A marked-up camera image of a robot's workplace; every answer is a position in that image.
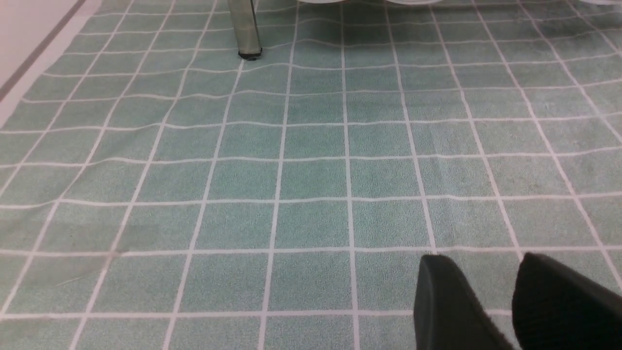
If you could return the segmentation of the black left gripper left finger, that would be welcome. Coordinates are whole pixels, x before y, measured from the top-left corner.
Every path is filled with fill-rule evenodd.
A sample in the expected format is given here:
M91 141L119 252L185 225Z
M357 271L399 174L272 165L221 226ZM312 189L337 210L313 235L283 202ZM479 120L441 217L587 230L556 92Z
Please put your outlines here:
M414 298L418 350L512 350L459 266L444 255L420 259Z

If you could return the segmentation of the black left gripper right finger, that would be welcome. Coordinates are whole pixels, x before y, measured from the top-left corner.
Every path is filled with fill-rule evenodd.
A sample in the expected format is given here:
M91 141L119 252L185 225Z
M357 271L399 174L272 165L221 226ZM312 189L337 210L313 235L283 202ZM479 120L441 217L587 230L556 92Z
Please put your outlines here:
M622 299L542 253L526 253L512 297L523 350L619 350Z

